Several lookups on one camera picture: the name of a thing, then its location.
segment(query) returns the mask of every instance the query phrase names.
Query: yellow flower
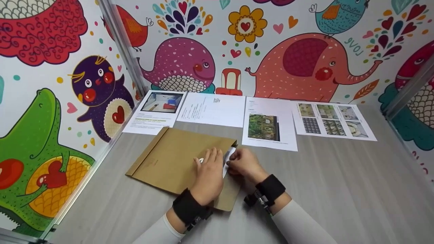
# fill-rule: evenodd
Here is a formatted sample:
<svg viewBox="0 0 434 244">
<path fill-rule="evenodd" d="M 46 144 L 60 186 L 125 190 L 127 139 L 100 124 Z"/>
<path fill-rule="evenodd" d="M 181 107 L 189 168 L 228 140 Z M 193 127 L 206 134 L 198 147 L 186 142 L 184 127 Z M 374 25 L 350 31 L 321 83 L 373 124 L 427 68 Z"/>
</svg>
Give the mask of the yellow flower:
<svg viewBox="0 0 434 244">
<path fill-rule="evenodd" d="M 231 12 L 229 21 L 231 25 L 228 32 L 235 35 L 237 42 L 246 40 L 248 43 L 253 43 L 256 37 L 264 35 L 263 29 L 267 26 L 267 21 L 262 19 L 264 12 L 262 9 L 255 9 L 250 12 L 250 8 L 246 5 L 241 6 L 240 12 Z"/>
</svg>

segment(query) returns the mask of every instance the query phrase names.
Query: cartoon wallpaper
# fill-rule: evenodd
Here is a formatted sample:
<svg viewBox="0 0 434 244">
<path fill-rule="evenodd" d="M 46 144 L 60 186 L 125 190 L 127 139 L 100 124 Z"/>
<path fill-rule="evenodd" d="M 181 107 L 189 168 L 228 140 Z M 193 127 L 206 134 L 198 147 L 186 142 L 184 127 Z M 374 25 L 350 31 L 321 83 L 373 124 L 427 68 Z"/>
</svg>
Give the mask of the cartoon wallpaper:
<svg viewBox="0 0 434 244">
<path fill-rule="evenodd" d="M 0 3 L 0 228 L 40 237 L 138 97 L 98 2 Z"/>
<path fill-rule="evenodd" d="M 145 85 L 157 90 L 383 109 L 434 53 L 430 0 L 112 2 Z M 432 85 L 393 121 L 416 158 L 434 154 Z"/>
</svg>

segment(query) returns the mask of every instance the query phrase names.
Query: photo on paper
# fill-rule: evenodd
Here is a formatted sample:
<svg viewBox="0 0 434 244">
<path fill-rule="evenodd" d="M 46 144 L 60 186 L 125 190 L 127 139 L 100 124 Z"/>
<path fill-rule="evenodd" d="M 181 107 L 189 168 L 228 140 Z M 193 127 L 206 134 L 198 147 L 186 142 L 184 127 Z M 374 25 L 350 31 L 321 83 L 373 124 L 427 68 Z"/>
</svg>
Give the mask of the photo on paper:
<svg viewBox="0 0 434 244">
<path fill-rule="evenodd" d="M 142 111 L 176 113 L 183 94 L 152 92 L 142 107 Z"/>
<path fill-rule="evenodd" d="M 339 106 L 339 110 L 345 120 L 359 120 L 352 107 Z"/>
<path fill-rule="evenodd" d="M 315 117 L 312 104 L 299 103 L 298 106 L 302 117 Z"/>
<path fill-rule="evenodd" d="M 328 135 L 346 135 L 339 120 L 323 120 L 325 131 Z"/>
<path fill-rule="evenodd" d="M 319 110 L 319 114 L 321 115 L 321 118 L 323 118 L 323 119 L 339 119 L 333 105 L 318 104 L 316 107 Z"/>
<path fill-rule="evenodd" d="M 352 136 L 368 138 L 368 134 L 366 133 L 365 129 L 363 128 L 363 126 L 360 122 L 346 121 L 346 123 L 347 123 L 348 127 L 350 128 Z"/>
<path fill-rule="evenodd" d="M 277 116 L 250 114 L 247 137 L 279 142 L 280 131 Z"/>
<path fill-rule="evenodd" d="M 303 125 L 306 133 L 321 134 L 315 118 L 303 118 Z"/>
</svg>

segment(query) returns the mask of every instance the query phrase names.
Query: table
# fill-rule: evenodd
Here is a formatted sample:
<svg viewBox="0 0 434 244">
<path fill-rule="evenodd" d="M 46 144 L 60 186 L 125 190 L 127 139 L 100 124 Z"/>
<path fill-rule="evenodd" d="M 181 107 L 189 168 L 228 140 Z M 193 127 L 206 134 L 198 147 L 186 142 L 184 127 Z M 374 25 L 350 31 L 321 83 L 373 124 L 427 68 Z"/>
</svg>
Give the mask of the table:
<svg viewBox="0 0 434 244">
<path fill-rule="evenodd" d="M 338 243 L 432 243 L 429 183 L 380 112 L 359 108 L 378 142 L 297 135 L 298 152 L 251 149 Z M 185 122 L 174 127 L 241 143 L 242 128 Z M 124 175 L 153 137 L 121 135 L 50 242 L 131 243 L 171 207 L 174 196 Z M 215 213 L 182 242 L 286 243 L 265 213 L 245 207 L 245 195 L 243 186 L 231 213 Z"/>
</svg>

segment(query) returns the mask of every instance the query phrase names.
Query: brown envelope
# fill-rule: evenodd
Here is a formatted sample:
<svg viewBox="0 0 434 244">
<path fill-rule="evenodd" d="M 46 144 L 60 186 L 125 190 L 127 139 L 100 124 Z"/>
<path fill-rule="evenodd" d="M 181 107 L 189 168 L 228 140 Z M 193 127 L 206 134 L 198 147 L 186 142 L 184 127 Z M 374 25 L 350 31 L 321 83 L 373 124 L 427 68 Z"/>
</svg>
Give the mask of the brown envelope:
<svg viewBox="0 0 434 244">
<path fill-rule="evenodd" d="M 225 153 L 231 146 L 237 146 L 235 139 L 164 127 L 126 175 L 179 195 L 185 188 L 191 188 L 196 180 L 194 157 L 203 158 L 205 150 L 212 147 Z M 240 184 L 227 174 L 223 191 L 214 201 L 214 207 L 232 211 L 239 190 Z"/>
</svg>

